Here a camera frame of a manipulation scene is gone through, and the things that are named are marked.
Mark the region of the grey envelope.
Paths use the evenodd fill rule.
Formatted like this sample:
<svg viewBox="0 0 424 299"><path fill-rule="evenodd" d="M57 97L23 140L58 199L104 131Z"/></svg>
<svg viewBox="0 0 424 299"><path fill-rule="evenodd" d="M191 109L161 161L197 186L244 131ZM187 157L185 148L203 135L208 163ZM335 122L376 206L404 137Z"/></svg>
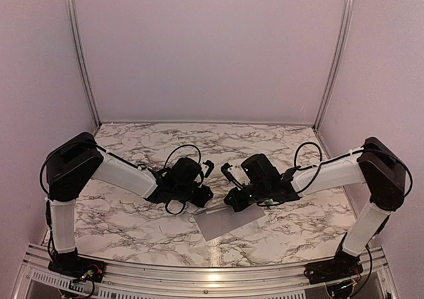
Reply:
<svg viewBox="0 0 424 299"><path fill-rule="evenodd" d="M250 206L240 212L230 207L208 209L194 214L193 218L204 239L210 241L264 216L262 208Z"/></svg>

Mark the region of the green white glue stick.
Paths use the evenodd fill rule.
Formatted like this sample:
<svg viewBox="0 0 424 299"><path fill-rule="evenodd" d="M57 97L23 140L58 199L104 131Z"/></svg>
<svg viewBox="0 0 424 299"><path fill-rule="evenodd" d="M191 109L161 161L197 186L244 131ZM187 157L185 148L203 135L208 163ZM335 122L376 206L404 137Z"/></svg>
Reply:
<svg viewBox="0 0 424 299"><path fill-rule="evenodd" d="M261 206L262 207L265 207L265 208L270 208L270 207L272 207L274 205L275 205L275 203L274 203L274 200L273 199L265 200L265 201L263 201L261 203Z"/></svg>

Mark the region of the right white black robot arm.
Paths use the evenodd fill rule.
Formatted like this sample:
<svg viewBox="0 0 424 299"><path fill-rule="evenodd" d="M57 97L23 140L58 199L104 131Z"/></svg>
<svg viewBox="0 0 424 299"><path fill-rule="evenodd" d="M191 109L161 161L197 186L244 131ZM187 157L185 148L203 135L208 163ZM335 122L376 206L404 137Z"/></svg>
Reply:
<svg viewBox="0 0 424 299"><path fill-rule="evenodd" d="M293 165L279 172L265 154L247 158L241 168L248 183L236 180L229 164L221 172L235 186L224 198L233 211L252 205L273 207L296 202L304 196L333 188L363 184L370 197L353 226L343 237L328 264L329 273L343 277L354 266L368 242L384 227L391 214L404 203L413 188L413 176L407 165L376 137L329 160L309 166Z"/></svg>

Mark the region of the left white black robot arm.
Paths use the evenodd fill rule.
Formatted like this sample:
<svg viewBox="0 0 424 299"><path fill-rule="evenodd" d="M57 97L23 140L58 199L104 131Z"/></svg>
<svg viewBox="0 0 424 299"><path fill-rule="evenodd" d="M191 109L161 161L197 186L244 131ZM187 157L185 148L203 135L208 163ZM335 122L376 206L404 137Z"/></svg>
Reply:
<svg viewBox="0 0 424 299"><path fill-rule="evenodd" d="M214 167L210 160L182 157L173 166L154 170L145 164L135 165L99 146L92 134L80 133L49 153L40 169L51 261L70 276L83 271L74 235L74 210L89 181L111 184L149 203L164 204L165 208L172 202L204 208L213 193L203 181Z"/></svg>

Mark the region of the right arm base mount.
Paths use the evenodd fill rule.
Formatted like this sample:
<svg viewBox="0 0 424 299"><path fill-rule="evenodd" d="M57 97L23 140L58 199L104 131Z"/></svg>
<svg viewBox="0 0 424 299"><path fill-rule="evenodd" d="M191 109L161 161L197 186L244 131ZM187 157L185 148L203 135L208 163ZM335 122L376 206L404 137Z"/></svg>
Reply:
<svg viewBox="0 0 424 299"><path fill-rule="evenodd" d="M363 272L360 257L354 257L343 251L344 238L340 242L332 259L306 264L304 276L310 284L330 283L327 294L331 298L348 297L361 280Z"/></svg>

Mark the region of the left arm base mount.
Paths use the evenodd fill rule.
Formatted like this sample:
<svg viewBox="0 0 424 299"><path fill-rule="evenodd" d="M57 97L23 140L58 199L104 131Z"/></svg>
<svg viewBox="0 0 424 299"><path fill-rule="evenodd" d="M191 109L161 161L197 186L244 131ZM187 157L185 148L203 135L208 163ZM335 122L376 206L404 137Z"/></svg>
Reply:
<svg viewBox="0 0 424 299"><path fill-rule="evenodd" d="M78 298L91 298L95 294L95 283L101 282L105 273L104 261L81 257L77 248L67 253L49 249L48 254L50 271L71 277L70 286L87 282L91 287L88 294L80 294Z"/></svg>

